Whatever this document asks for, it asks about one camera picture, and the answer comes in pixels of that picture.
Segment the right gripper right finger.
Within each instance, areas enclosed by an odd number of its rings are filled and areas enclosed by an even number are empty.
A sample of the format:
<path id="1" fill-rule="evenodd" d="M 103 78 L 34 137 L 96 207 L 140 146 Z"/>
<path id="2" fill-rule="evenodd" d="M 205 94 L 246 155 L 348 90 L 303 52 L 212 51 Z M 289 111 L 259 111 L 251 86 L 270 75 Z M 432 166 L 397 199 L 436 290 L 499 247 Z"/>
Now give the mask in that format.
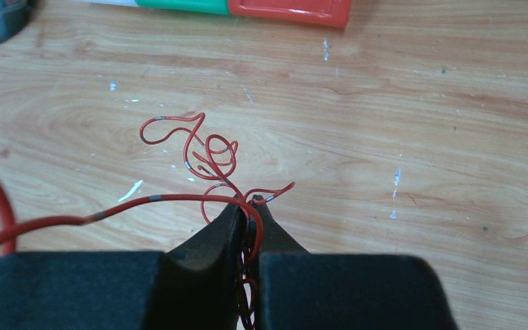
<path id="1" fill-rule="evenodd" d="M 407 254 L 314 254 L 273 218 L 256 265 L 257 329 L 456 329 L 437 273 Z"/>

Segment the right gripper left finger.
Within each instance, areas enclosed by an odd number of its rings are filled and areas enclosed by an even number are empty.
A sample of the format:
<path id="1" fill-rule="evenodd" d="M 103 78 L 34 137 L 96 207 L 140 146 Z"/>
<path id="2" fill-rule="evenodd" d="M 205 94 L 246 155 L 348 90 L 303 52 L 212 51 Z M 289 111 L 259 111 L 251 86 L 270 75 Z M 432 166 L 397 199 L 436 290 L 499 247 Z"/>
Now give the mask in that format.
<path id="1" fill-rule="evenodd" d="M 234 329 L 245 218 L 233 205 L 170 252 L 0 258 L 0 329 Z"/>

